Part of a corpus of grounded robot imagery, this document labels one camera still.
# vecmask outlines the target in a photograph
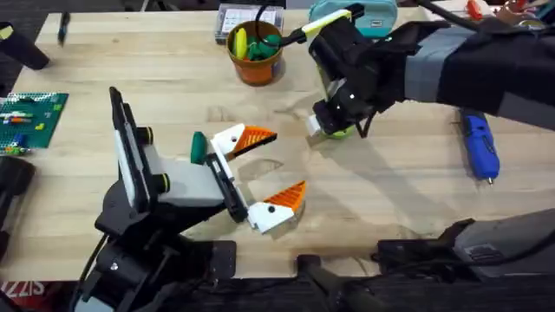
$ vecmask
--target wooden table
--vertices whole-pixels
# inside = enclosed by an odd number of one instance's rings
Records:
[[[139,124],[153,127],[169,157],[188,157],[194,131],[212,136],[244,122],[278,132],[277,141],[234,160],[232,169],[258,199],[306,179],[299,222],[262,236],[224,212],[186,233],[235,240],[237,276],[294,275],[302,253],[325,256],[338,274],[373,275],[368,258],[379,239],[436,236],[462,218],[553,207],[555,133],[489,118],[502,162],[494,186],[469,176],[451,107],[407,101],[377,116],[366,140],[308,141],[304,118],[322,95],[306,46],[285,49],[281,79],[248,87],[214,42],[215,16],[73,14],[64,48],[56,43],[60,15],[48,17],[37,43],[52,63],[25,68],[14,92],[68,92],[69,102],[50,148],[27,158],[39,172],[22,202],[3,280],[79,276],[116,179],[109,86],[131,103]],[[401,9],[398,23],[418,16]],[[285,32],[305,20],[306,11],[286,11]]]

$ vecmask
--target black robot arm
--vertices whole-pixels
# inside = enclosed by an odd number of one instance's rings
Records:
[[[497,19],[476,31],[411,22],[377,42],[340,18],[309,47],[328,98],[313,107],[327,134],[369,123],[397,101],[437,102],[555,129],[555,31],[516,29]],[[365,126],[359,125],[367,120]]]

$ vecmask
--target cable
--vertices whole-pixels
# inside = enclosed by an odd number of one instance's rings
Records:
[[[449,12],[448,10],[445,10],[440,6],[432,4],[428,0],[415,0],[415,3],[420,5],[423,8],[426,8],[426,9],[432,11],[432,13],[435,13],[435,14],[445,18],[446,21],[454,23],[458,26],[461,26],[461,27],[466,28],[466,29],[470,29],[472,31],[478,31],[480,29],[478,27],[477,23],[471,22],[471,21],[469,21],[467,19],[464,19],[460,16],[456,16],[455,14]]]
[[[81,273],[81,276],[79,277],[79,281],[77,282],[75,288],[73,289],[73,294],[71,295],[71,300],[69,300],[68,312],[74,312],[75,311],[75,305],[77,304],[77,298],[78,298],[79,293],[81,291],[81,287],[82,287],[83,283],[85,283],[85,278],[87,277],[88,272],[90,271],[90,267],[93,265],[93,261],[96,259],[96,256],[98,256],[98,253],[100,252],[102,246],[106,243],[107,239],[108,239],[108,234],[102,235],[102,238],[101,238],[100,241],[98,241],[98,244],[96,245],[95,250],[93,250],[93,253],[88,258],[87,263],[85,264],[85,267],[83,268],[83,272]]]
[[[284,45],[282,45],[282,43],[279,43],[278,45],[273,44],[272,42],[269,42],[267,40],[265,40],[261,35],[260,35],[260,30],[258,29],[258,25],[260,24],[260,17],[262,16],[262,13],[264,12],[264,10],[266,10],[266,8],[268,7],[267,4],[261,5],[260,8],[258,9],[258,13],[256,15],[256,17],[254,18],[254,33],[257,36],[257,39],[262,42],[263,44],[267,45],[270,48],[274,48],[274,49],[281,49]]]
[[[284,279],[283,281],[278,281],[275,283],[270,283],[268,285],[265,286],[261,286],[255,289],[248,289],[248,290],[240,290],[240,291],[210,291],[210,290],[204,290],[204,289],[198,289],[198,291],[203,292],[205,294],[208,295],[214,295],[214,296],[248,296],[248,295],[254,295],[256,293],[259,293],[261,291],[267,290],[267,289],[272,289],[278,286],[283,286],[289,283],[293,283],[297,281],[297,277],[293,277],[293,278],[287,278]]]
[[[429,267],[432,265],[451,265],[451,266],[458,266],[458,267],[487,267],[487,266],[497,266],[497,265],[503,265],[508,263],[514,263],[524,258],[534,256],[552,244],[555,244],[555,231],[550,232],[547,236],[539,240],[535,245],[528,248],[527,250],[522,250],[521,252],[518,252],[509,257],[505,257],[503,259],[482,260],[482,261],[472,261],[472,262],[462,261],[462,260],[430,260],[430,261],[424,261],[419,263],[408,263],[398,268],[392,269],[391,271],[388,271],[381,275],[371,276],[369,278],[366,278],[364,281],[362,281],[362,283],[375,281],[376,279],[381,279],[384,277],[393,276],[398,273],[407,272],[421,267]]]

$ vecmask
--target green clip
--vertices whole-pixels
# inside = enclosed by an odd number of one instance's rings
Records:
[[[191,163],[202,165],[205,162],[206,149],[206,136],[202,132],[195,132],[191,144]]]

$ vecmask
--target cup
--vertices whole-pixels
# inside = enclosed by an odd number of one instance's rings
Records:
[[[235,28],[230,31],[229,35],[227,35],[226,42],[227,53],[235,65],[235,70],[237,70],[239,78],[241,78],[244,83],[252,86],[264,86],[270,83],[279,74],[283,49],[280,48],[276,54],[263,61],[241,60],[233,54],[233,40],[235,39],[237,30],[244,28],[247,38],[249,36],[256,36],[254,25],[254,21],[244,22],[235,26]],[[281,37],[279,29],[270,23],[260,21],[258,31],[263,38],[268,35],[278,35]]]

